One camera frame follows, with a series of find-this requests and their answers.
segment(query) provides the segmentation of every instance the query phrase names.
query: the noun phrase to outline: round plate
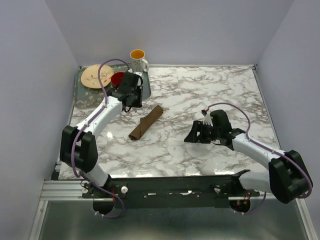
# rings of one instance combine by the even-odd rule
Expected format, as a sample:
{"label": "round plate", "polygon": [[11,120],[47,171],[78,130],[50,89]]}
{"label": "round plate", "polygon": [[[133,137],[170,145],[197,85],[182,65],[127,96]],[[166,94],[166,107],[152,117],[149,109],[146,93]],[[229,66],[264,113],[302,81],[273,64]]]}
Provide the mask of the round plate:
{"label": "round plate", "polygon": [[[100,64],[92,65],[83,71],[81,75],[81,83],[87,88],[101,89],[98,80],[98,69]],[[110,66],[104,65],[100,71],[100,78],[103,87],[107,86],[111,82],[111,76],[114,74],[113,69]]]}

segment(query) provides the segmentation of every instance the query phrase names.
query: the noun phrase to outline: gray wall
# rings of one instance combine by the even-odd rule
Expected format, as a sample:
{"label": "gray wall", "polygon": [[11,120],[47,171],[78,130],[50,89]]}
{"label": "gray wall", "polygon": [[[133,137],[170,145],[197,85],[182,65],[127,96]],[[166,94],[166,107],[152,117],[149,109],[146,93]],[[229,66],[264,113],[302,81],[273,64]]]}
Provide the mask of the gray wall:
{"label": "gray wall", "polygon": [[77,63],[43,0],[0,1],[0,239],[28,239]]}
{"label": "gray wall", "polygon": [[46,0],[79,65],[256,64],[293,0]]}
{"label": "gray wall", "polygon": [[306,200],[320,236],[320,1],[296,0],[258,64],[280,145],[300,152],[314,188]]}

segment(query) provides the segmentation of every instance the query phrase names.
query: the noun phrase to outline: brown cloth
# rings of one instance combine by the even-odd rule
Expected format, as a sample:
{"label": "brown cloth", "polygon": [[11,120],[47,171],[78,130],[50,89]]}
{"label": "brown cloth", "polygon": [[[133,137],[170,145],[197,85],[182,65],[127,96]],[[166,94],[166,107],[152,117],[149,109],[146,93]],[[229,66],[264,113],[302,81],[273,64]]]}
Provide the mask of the brown cloth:
{"label": "brown cloth", "polygon": [[140,118],[140,124],[129,134],[129,138],[139,140],[163,113],[162,107],[157,105],[147,116]]}

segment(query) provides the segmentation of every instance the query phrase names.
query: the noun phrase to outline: marble tabletop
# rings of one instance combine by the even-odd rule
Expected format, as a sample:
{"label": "marble tabletop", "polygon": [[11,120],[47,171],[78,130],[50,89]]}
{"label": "marble tabletop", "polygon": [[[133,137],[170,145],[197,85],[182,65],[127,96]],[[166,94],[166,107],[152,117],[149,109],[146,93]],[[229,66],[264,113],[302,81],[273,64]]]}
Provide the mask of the marble tabletop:
{"label": "marble tabletop", "polygon": [[[113,178],[176,177],[233,174],[243,169],[267,171],[249,157],[213,144],[186,143],[194,120],[203,120],[206,106],[228,102],[242,108],[252,126],[249,134],[278,148],[265,105],[250,66],[152,67],[151,96],[142,108],[122,112],[97,138],[98,162]],[[128,135],[156,105],[163,115],[138,141]],[[233,128],[245,130],[245,117],[231,106],[210,110],[227,112]],[[74,108],[71,126],[94,109]],[[72,169],[61,164],[59,179],[76,179]]]}

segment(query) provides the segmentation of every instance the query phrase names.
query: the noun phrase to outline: mug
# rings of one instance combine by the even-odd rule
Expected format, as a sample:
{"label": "mug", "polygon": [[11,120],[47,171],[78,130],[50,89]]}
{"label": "mug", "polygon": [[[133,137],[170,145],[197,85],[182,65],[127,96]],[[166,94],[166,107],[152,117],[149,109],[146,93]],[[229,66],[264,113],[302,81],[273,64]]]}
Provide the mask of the mug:
{"label": "mug", "polygon": [[145,52],[141,49],[135,49],[130,53],[131,68],[133,72],[148,72],[149,71],[149,63],[145,59]]}

